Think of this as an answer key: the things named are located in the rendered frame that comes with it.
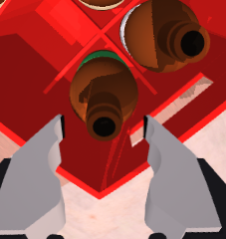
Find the red crate with dividers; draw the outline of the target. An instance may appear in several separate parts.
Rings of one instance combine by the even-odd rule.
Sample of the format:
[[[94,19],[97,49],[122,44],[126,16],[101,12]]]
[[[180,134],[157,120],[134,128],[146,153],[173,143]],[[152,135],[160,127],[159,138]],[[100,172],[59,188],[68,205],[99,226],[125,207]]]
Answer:
[[[143,126],[143,116],[155,117],[203,76],[214,83],[162,125],[184,143],[226,110],[226,0],[179,0],[207,30],[210,48],[202,60],[171,73],[145,69],[120,41],[123,16],[145,1],[124,0],[107,11],[79,0],[6,0],[0,8],[0,131],[22,146],[55,116],[64,115],[56,172],[97,199],[150,167],[148,142],[144,138],[132,146],[130,140]],[[79,65],[96,50],[116,52],[138,87],[134,113],[109,141],[89,135],[69,98]]]

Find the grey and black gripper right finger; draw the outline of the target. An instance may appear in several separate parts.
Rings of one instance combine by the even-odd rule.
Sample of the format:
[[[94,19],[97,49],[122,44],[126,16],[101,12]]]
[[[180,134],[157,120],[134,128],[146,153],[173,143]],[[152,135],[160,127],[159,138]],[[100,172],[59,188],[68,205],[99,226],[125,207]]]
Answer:
[[[153,170],[144,222],[167,239],[226,239],[226,183],[152,116],[143,116]]]

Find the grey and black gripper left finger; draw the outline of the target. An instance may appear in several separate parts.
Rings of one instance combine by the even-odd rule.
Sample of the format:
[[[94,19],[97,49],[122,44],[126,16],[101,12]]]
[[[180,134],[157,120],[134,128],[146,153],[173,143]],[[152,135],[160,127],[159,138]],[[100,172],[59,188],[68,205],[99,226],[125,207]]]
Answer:
[[[64,115],[57,115],[0,162],[0,239],[46,239],[66,224],[59,143]]]

